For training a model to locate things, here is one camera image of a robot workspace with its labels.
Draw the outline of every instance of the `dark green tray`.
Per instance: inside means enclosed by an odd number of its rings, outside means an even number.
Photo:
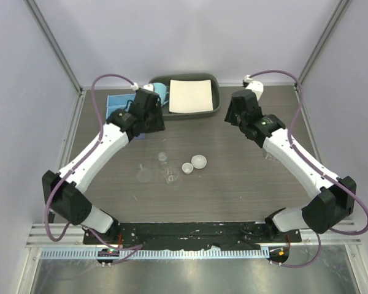
[[[166,121],[178,119],[207,118],[213,116],[220,109],[220,87],[217,79],[209,73],[184,73],[181,75],[162,75],[150,80],[150,83],[162,83],[169,87],[171,80],[177,81],[211,81],[211,93],[213,97],[213,110],[195,113],[169,113],[169,103],[162,107],[163,117]]]

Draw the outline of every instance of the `gray floor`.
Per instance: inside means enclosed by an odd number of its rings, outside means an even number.
[[[292,247],[288,263],[306,262],[316,249]],[[130,261],[91,269],[96,264],[95,260],[42,260],[31,293],[359,293],[345,246],[325,246],[319,259],[302,269],[279,268],[264,259]],[[58,280],[87,269],[78,278]]]
[[[237,127],[224,122],[231,94],[238,89],[221,88],[221,110],[213,117],[166,121],[166,131],[132,141],[95,177],[86,192],[88,199],[122,222],[262,220],[282,207],[308,202],[304,189],[284,166],[265,160],[255,143]],[[97,91],[101,114],[105,116],[108,94],[125,92],[128,91]],[[288,125],[297,107],[293,87],[266,87],[261,106],[263,113],[273,113]],[[97,132],[88,92],[71,158]],[[302,118],[294,136],[313,154]],[[158,169],[156,157],[161,151],[177,168],[195,154],[205,155],[207,166],[188,176],[181,172],[178,186],[170,187]],[[136,180],[140,164],[153,172],[149,183]]]

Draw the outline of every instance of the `robotic arm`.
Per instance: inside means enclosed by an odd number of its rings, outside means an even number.
[[[260,148],[275,156],[303,185],[312,199],[306,206],[283,208],[266,218],[271,235],[297,228],[311,228],[324,233],[353,212],[354,199],[315,173],[291,147],[288,130],[275,115],[263,115],[258,104],[263,86],[257,81],[247,80],[246,88],[232,95],[225,121],[238,126],[245,136]],[[356,192],[356,183],[350,178],[341,179],[322,166],[295,139],[294,145],[323,174],[331,176],[347,189]]]
[[[136,91],[128,112],[115,110],[103,126],[103,137],[97,135],[93,141],[58,173],[47,171],[42,177],[45,202],[63,175],[72,173],[54,195],[51,209],[73,225],[82,224],[104,234],[106,239],[117,235],[118,221],[92,205],[84,196],[90,182],[121,148],[141,133],[158,132],[165,129],[162,118],[161,99],[153,85]],[[89,156],[73,171],[74,164]]]

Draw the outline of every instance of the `white backdrop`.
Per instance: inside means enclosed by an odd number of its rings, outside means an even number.
[[[352,1],[308,74],[304,94],[325,165],[351,176],[368,206],[368,0]],[[353,216],[363,228],[357,203]],[[368,232],[361,238],[368,251]]]
[[[33,222],[42,222],[41,177],[58,159],[76,101],[23,1],[0,1],[0,293],[15,293]]]
[[[108,72],[138,83],[184,72],[209,72],[220,83],[266,69],[299,75],[338,0],[36,2],[80,84],[90,86]]]

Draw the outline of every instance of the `perforated metal strip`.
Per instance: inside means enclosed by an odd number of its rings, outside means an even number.
[[[40,259],[94,259],[98,256],[101,247],[88,248],[43,248]],[[119,257],[98,257],[98,259],[121,259],[130,254],[131,251],[121,251]],[[210,249],[201,251],[149,251],[141,250],[134,254],[133,260],[160,260],[160,259],[232,259],[232,258],[267,258],[269,248],[262,247],[261,250],[221,251]]]

